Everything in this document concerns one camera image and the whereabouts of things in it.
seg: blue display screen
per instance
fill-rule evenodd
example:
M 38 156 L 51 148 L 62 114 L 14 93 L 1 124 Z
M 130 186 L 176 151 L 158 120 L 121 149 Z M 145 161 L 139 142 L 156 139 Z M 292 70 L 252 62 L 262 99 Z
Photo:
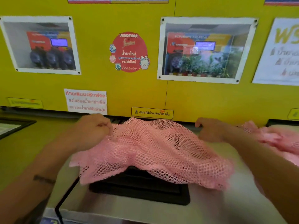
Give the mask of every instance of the blue display screen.
M 216 46 L 215 41 L 196 41 L 195 47 L 198 48 L 198 50 L 210 50 L 214 51 Z
M 65 38 L 51 38 L 52 46 L 68 47 L 68 41 Z

